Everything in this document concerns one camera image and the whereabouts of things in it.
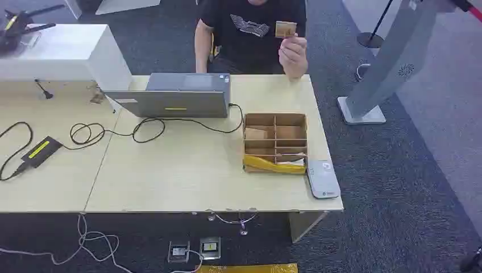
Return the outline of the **person's hand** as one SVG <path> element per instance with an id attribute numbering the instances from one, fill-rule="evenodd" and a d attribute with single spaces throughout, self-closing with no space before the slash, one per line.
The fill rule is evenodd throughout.
<path id="1" fill-rule="evenodd" d="M 308 71 L 306 57 L 307 40 L 298 34 L 282 40 L 279 48 L 279 63 L 290 81 L 299 80 Z"/>

